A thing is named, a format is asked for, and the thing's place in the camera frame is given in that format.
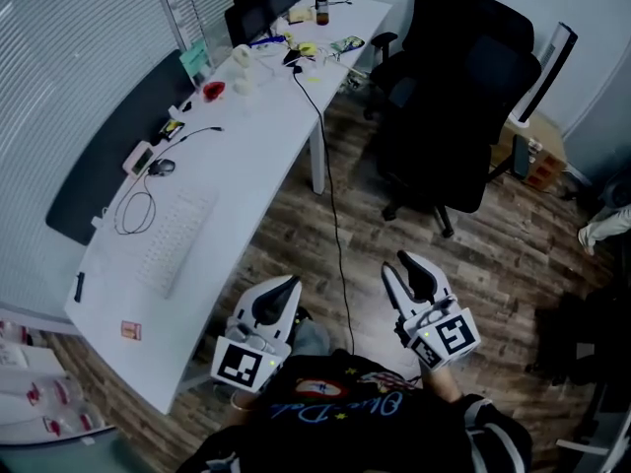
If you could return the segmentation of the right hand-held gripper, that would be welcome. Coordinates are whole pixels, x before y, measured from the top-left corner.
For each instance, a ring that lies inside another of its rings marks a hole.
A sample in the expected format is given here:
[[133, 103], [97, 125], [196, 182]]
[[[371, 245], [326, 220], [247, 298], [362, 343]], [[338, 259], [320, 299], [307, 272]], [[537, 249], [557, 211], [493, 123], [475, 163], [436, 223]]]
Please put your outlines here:
[[392, 307], [399, 312], [395, 332], [419, 359], [423, 370], [434, 372], [466, 356], [481, 342], [469, 308], [461, 308], [446, 274], [423, 256], [397, 253], [408, 283], [388, 263], [382, 279]]

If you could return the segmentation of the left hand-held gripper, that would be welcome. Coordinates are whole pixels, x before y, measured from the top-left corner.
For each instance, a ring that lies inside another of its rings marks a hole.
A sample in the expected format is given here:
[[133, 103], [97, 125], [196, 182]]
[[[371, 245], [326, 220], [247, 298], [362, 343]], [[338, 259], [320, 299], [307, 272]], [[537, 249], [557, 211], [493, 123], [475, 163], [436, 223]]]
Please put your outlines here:
[[300, 278], [285, 275], [243, 293], [225, 333], [217, 339], [212, 378], [258, 392], [292, 352], [288, 340], [301, 292]]

